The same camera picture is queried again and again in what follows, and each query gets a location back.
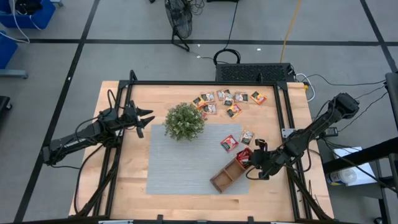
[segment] blue container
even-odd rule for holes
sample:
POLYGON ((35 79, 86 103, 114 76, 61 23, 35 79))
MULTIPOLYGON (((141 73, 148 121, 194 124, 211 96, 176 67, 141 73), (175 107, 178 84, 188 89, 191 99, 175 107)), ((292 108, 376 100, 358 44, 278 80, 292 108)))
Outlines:
MULTIPOLYGON (((38 0, 40 1, 43 9, 38 10, 32 15, 32 19, 28 15, 18 15, 16 12, 16 19, 20 28, 31 28, 36 29, 36 26, 40 29, 44 29, 50 22, 50 19, 55 11, 55 6, 50 0, 38 0)), ((0 14, 0 22, 8 28, 17 28, 12 15, 12 10, 8 4, 9 0, 0 0, 0 11, 8 14, 0 14)))
POLYGON ((18 45, 14 40, 0 34, 0 69, 5 69, 12 55, 17 50, 18 45))

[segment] green plant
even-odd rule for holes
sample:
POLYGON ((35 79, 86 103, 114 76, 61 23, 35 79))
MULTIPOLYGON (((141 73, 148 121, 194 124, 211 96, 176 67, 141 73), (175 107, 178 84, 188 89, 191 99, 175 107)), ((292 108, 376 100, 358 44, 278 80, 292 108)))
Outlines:
POLYGON ((196 109, 192 104, 180 103, 169 109, 163 125, 166 127, 165 135, 169 134, 177 141, 189 140, 198 137, 203 132, 205 120, 203 112, 196 109))

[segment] wooden tray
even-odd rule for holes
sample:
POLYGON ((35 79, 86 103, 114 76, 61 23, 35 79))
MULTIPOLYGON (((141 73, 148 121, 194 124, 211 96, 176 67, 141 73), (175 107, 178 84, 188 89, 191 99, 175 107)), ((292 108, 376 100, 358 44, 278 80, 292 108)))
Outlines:
POLYGON ((224 166, 214 177, 210 179, 211 184, 223 193, 235 180, 237 180, 249 168, 243 167, 242 164, 234 158, 226 166, 224 166))

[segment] wooden tabletop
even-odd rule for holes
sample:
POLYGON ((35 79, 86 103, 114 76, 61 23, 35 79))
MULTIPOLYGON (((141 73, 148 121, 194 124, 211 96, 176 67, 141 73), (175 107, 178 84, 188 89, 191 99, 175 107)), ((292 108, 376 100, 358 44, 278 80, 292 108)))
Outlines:
MULTIPOLYGON (((106 92, 111 89, 117 92, 118 82, 102 83, 95 114, 109 107, 106 92)), ((302 83, 288 83, 290 104, 296 128, 305 128, 311 123, 310 111, 302 83)), ((269 150, 281 144, 280 128, 275 107, 275 97, 271 86, 195 86, 195 85, 134 85, 131 99, 136 106, 154 110, 149 116, 156 118, 144 130, 144 138, 139 139, 136 131, 126 131, 119 163, 116 190, 111 212, 114 219, 153 220, 163 215, 165 220, 213 220, 213 221, 246 221, 253 216, 255 221, 294 221, 292 202, 285 168, 270 180, 250 180, 249 193, 245 195, 147 195, 146 183, 149 163, 150 135, 152 124, 162 124, 169 108, 195 99, 201 92, 216 91, 228 88, 231 93, 244 91, 249 94, 258 91, 267 96, 260 106, 249 100, 248 104, 240 103, 243 112, 231 119, 226 114, 226 106, 216 100, 218 113, 208 115, 208 124, 239 123, 242 128, 251 130, 257 138, 268 142, 269 150)), ((284 121, 288 127, 283 93, 280 92, 284 121)), ((96 147, 85 150, 86 158, 96 147)), ((251 144, 252 150, 257 147, 251 144)), ((310 149, 318 150, 315 141, 310 149)), ((78 208, 90 199, 96 190, 103 163, 104 150, 96 153, 85 165, 78 191, 78 208)), ((333 217, 328 189, 323 174, 322 162, 317 154, 311 153, 312 168, 305 173, 305 180, 311 180, 312 194, 327 215, 333 217)), ((304 169, 308 166, 307 156, 302 157, 304 169)), ((257 172, 250 173, 257 177, 257 172)), ((103 194, 101 212, 104 213, 108 191, 103 194)), ((302 202, 299 203, 301 217, 304 216, 302 202)))

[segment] gray mat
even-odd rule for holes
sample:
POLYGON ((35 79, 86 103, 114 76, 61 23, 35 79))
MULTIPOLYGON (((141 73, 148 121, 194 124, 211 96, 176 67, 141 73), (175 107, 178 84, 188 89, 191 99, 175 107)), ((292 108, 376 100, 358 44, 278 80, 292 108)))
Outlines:
MULTIPOLYGON (((147 194, 219 194, 210 183, 244 144, 226 152, 220 142, 232 134, 238 141, 240 124, 206 124, 204 132, 190 141, 165 136, 162 125, 152 125, 147 194)), ((223 194, 248 194, 249 181, 242 175, 223 194)))

